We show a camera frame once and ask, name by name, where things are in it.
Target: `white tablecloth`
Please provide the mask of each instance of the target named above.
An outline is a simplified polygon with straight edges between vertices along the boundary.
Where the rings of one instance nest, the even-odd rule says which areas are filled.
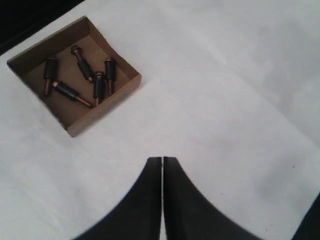
[[[86,0],[2,55],[0,238],[71,239],[148,157],[173,156],[239,225],[290,239],[320,190],[319,11],[316,0]],[[6,61],[83,15],[143,82],[71,138]]]

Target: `cardboard box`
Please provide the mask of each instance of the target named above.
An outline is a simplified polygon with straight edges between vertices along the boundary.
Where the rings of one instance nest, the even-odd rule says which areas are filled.
[[[54,90],[50,97],[44,96],[43,79],[45,61],[48,56],[59,60],[57,79],[76,89],[92,104],[93,84],[84,79],[77,65],[77,58],[71,54],[71,46],[83,49],[83,56],[92,70],[105,71],[105,60],[115,59],[116,81],[114,94],[105,98],[95,108],[67,99]],[[39,43],[26,49],[7,61],[11,70],[38,96],[52,114],[58,119],[70,136],[79,134],[100,116],[107,113],[119,101],[127,97],[141,82],[141,75],[108,44],[92,22],[82,17]]]

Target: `bolt thread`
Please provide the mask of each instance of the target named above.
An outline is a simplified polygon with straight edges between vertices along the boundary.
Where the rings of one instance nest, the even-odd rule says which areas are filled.
[[[98,107],[101,104],[101,98],[100,97],[96,97],[95,98],[95,106]]]
[[[44,95],[45,96],[49,96],[50,89],[51,89],[51,80],[49,78],[47,78],[45,80],[45,86],[44,86]]]
[[[108,79],[108,95],[109,97],[114,94],[114,81],[112,79]]]

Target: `copper bolt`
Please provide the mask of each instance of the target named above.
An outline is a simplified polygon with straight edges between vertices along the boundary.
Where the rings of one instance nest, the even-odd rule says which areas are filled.
[[[78,45],[73,45],[71,47],[71,54],[76,56],[78,60],[78,67],[80,68],[84,78],[88,80],[90,83],[94,82],[94,73],[87,62],[87,60],[82,56],[82,48]]]
[[[58,73],[58,59],[55,56],[50,56],[46,59],[44,65],[43,79],[44,85],[44,96],[48,97],[51,92],[51,83],[56,79]]]
[[[70,86],[68,86],[67,84],[65,84],[64,82],[60,81],[54,81],[52,83],[52,86],[54,87],[54,89],[61,93],[62,95],[64,95],[65,97],[71,99],[72,101],[78,101],[84,105],[86,105],[88,108],[92,108],[92,104],[90,102],[88,102],[87,100],[83,99],[82,97],[79,96],[79,93],[74,90],[73,88],[71,88]]]
[[[116,61],[111,57],[104,62],[105,65],[105,79],[108,86],[109,97],[115,92],[116,81]]]
[[[99,106],[105,98],[105,73],[103,71],[95,72],[96,80],[93,87],[93,98],[95,99],[95,106]]]

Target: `black rubber sleeve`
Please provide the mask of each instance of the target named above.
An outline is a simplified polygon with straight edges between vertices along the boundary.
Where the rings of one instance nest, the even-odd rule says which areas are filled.
[[[304,216],[292,240],[318,240],[320,239],[320,194]]]
[[[94,72],[92,71],[89,63],[87,62],[87,60],[85,59],[81,59],[80,61],[78,61],[78,67],[79,69],[81,70],[84,78],[86,80],[88,80],[89,77],[94,77],[95,74]]]
[[[49,57],[45,61],[43,78],[55,80],[58,72],[58,59],[56,57]]]
[[[159,240],[161,172],[161,157],[149,158],[139,178],[119,204],[74,240]]]
[[[175,157],[163,160],[163,208],[167,240],[260,240],[205,199]]]
[[[58,93],[66,96],[67,98],[75,101],[76,97],[79,96],[79,92],[74,90],[72,87],[68,86],[64,82],[60,81],[58,85],[54,88]]]
[[[106,89],[105,80],[103,78],[97,78],[93,86],[93,98],[104,99],[105,89]]]
[[[116,62],[111,59],[104,62],[105,64],[105,79],[116,80]]]

